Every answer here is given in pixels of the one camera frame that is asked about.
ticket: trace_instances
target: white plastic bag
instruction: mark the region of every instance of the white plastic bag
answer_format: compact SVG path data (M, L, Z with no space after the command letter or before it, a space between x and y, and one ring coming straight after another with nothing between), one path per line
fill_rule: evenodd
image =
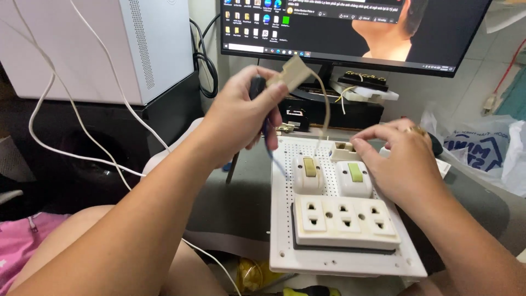
M420 126L481 179L526 198L526 124L508 115L451 124L429 105Z

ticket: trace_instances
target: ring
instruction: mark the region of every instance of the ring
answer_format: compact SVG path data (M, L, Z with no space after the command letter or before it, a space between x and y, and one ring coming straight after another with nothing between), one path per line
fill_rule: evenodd
M421 127L421 126L412 126L412 127L408 127L407 129L404 130L404 132L406 133L411 133L411 132L415 132L421 136L426 136L427 135L427 131Z

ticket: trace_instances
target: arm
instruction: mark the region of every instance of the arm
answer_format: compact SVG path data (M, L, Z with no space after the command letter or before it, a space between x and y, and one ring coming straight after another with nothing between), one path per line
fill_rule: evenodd
M464 295L525 295L526 269L449 192L431 152L429 136L403 132L398 120L366 129L351 141L387 197L426 234ZM388 141L382 158L364 140Z
M211 171L251 146L265 116L281 122L277 84L254 101L250 79L275 72L249 67L234 76L200 126L98 223L41 268L14 295L157 295L185 229L194 198ZM269 139L277 148L275 135Z

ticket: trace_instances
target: taskbar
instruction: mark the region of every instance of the taskbar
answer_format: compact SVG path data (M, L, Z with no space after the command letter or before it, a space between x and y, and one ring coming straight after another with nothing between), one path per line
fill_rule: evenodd
M301 51L301 50L291 50L291 49L283 48L283 47L272 48L272 47L264 47L264 46L225 43L223 44L223 48L226 50L231 50L231 51L252 52L252 53L261 53L261 54L274 54L274 55L284 55L284 56L299 55L301 57L306 57L306 58L319 58L323 60L333 60L333 61L342 61L342 62L379 64L379 65L395 66L395 67L424 68L427 70L443 71L443 72L454 72L456 69L455 66L422 64L422 63L413 63L413 62L405 62L405 61L381 60L378 58L348 56L348 55L339 55L339 54L316 53L316 52Z

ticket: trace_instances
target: pink clothing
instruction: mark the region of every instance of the pink clothing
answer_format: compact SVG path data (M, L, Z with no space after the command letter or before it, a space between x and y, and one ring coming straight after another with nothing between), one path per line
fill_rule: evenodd
M38 213L0 223L0 295L7 294L38 246L69 216Z

